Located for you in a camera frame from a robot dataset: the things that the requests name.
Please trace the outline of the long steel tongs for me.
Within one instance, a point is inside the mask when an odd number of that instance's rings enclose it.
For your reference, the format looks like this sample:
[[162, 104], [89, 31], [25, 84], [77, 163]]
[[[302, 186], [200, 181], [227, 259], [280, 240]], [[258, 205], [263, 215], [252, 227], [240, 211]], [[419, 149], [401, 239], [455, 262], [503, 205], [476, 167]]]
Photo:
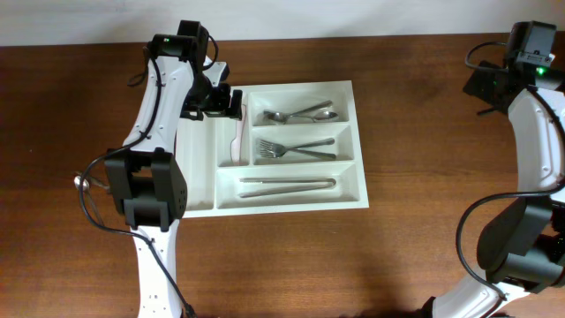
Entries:
[[238, 197], [242, 199], [322, 190], [332, 188], [337, 184], [334, 178], [241, 178], [239, 182], [243, 184], [279, 185], [279, 187], [240, 193]]

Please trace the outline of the small dark steel fork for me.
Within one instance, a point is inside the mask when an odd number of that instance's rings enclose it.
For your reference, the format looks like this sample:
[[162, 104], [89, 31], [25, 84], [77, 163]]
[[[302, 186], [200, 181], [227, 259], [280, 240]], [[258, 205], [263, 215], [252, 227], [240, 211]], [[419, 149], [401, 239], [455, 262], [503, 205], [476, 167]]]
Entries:
[[[75, 171], [74, 174], [75, 174], [75, 177], [76, 177], [76, 176], [80, 176], [80, 177], [82, 176], [82, 172], [81, 172], [81, 171]], [[91, 186], [97, 186], [97, 187], [100, 187], [101, 189], [103, 189], [106, 193], [110, 193], [110, 187], [109, 187], [109, 185], [105, 184], [105, 183], [102, 182], [100, 179], [95, 178], [95, 177], [92, 177], [92, 176], [86, 176], [86, 177], [84, 178], [84, 180], [87, 180], [87, 181], [88, 181], [88, 183], [89, 183], [89, 188], [90, 188]]]

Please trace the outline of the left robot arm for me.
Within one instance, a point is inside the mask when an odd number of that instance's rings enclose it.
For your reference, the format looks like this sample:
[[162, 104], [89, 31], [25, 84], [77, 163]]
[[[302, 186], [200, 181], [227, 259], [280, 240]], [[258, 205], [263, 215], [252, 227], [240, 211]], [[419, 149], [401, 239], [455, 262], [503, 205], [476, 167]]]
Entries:
[[141, 317], [193, 317], [176, 279], [176, 235], [188, 188], [175, 157], [180, 120], [243, 117], [229, 67], [207, 57], [213, 44], [198, 21], [156, 34], [144, 47], [146, 85], [139, 114], [120, 149], [104, 160], [110, 193], [137, 248]]

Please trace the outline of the pink plastic knife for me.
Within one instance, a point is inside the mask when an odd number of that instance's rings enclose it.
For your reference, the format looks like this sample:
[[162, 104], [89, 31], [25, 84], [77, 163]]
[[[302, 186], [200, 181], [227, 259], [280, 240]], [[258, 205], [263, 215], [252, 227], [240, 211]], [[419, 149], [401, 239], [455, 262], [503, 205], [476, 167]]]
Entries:
[[230, 158], [234, 165], [239, 165], [241, 163], [241, 147], [247, 119], [247, 106], [243, 104], [241, 110], [242, 118], [236, 122], [236, 135], [230, 143]]

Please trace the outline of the steel spoon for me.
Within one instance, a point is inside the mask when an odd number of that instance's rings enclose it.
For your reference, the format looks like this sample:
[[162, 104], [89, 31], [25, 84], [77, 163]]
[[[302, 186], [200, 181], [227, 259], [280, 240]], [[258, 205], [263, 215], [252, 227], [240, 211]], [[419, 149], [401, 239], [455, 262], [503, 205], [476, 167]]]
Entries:
[[314, 116], [290, 116], [289, 121], [294, 119], [308, 119], [314, 123], [317, 122], [332, 122], [339, 119], [339, 114], [330, 110], [321, 111]]
[[293, 113], [282, 113], [282, 112], [274, 112], [270, 110], [263, 111], [263, 117], [265, 120], [273, 121], [277, 124], [285, 125], [289, 121], [290, 116], [306, 116], [306, 113], [314, 112], [318, 110], [319, 112], [327, 110], [330, 106], [333, 105], [333, 102], [330, 100], [317, 103], [309, 108], [295, 111]]

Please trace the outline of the small steel teaspoon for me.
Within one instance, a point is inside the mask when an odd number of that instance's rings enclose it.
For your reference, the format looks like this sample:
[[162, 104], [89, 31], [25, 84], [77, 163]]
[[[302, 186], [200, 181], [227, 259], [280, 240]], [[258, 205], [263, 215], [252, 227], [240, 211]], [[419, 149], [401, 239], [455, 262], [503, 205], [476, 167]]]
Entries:
[[92, 209], [92, 212], [94, 213], [94, 217], [95, 217], [97, 223], [100, 224], [100, 225], [104, 225], [104, 222], [102, 220], [102, 216], [100, 215], [99, 210], [96, 207], [96, 204], [94, 203], [93, 197], [90, 193], [88, 181], [84, 180], [83, 182], [80, 182], [80, 176], [76, 176], [74, 178], [74, 184], [75, 184], [75, 187], [77, 189], [79, 189], [79, 187], [82, 186], [83, 194], [86, 198], [86, 202], [90, 205], [90, 208]]

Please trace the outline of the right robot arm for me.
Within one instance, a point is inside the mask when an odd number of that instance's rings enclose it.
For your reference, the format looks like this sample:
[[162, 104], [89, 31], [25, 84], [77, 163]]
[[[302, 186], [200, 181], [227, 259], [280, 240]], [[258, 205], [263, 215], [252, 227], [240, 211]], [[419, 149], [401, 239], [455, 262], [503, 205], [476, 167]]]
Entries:
[[[420, 317], [494, 317], [508, 303], [564, 285], [564, 73], [552, 68], [557, 27], [516, 22], [500, 65], [464, 62], [473, 73], [463, 91], [507, 116], [515, 135], [518, 188], [472, 203], [456, 228], [456, 252], [467, 275], [431, 297]], [[482, 230], [477, 262], [465, 260], [463, 227], [492, 201], [511, 204]]]

